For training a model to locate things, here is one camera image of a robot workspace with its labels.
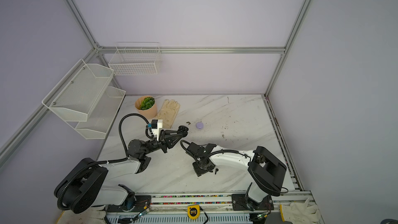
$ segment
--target tape measure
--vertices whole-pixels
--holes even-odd
[[[200,208],[199,208],[198,204],[188,206],[188,217],[189,218],[194,220],[199,217],[199,214],[200,214]]]

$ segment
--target purple disc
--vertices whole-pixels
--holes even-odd
[[[196,123],[196,128],[202,129],[203,128],[203,123],[202,122],[197,122]]]

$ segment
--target marble tabletop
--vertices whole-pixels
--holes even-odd
[[[99,160],[125,157],[118,125],[123,116],[137,112],[134,104],[139,97],[125,97]],[[284,162],[261,95],[156,96],[158,110],[165,99],[174,99],[181,105],[171,130],[177,130],[180,125],[189,127],[184,140],[196,144],[218,144],[235,150],[255,150],[257,146],[263,146]],[[204,124],[201,130],[195,127],[200,121]],[[145,125],[139,117],[128,117],[123,121],[122,133],[127,145],[133,139],[148,140],[144,133]],[[179,143],[167,153],[157,150],[147,156],[152,159],[145,171],[112,178],[104,184],[121,183],[137,193],[172,193],[245,191],[254,182],[248,171],[227,166],[218,166],[216,175],[206,173],[197,177],[192,157]],[[295,189],[289,171],[286,171],[283,186]]]

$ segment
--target white wire basket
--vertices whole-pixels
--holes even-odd
[[[113,78],[113,69],[79,62],[83,66],[57,97],[47,104],[42,101],[65,122],[87,121]]]
[[[115,75],[154,75],[162,57],[158,42],[116,42],[116,53],[109,62]]]
[[[126,91],[107,87],[92,114],[85,122],[78,122],[74,129],[85,139],[104,139],[112,126]]]

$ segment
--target glove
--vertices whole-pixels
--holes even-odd
[[[280,205],[282,221],[290,221],[293,224],[313,224],[321,219],[317,205],[308,207],[310,199],[304,203],[292,202],[290,206]]]
[[[80,214],[72,210],[63,211],[56,224],[106,224],[105,206],[88,208]]]
[[[164,100],[162,108],[156,115],[155,119],[162,119],[163,128],[169,129],[172,127],[179,109],[180,105],[175,100]]]

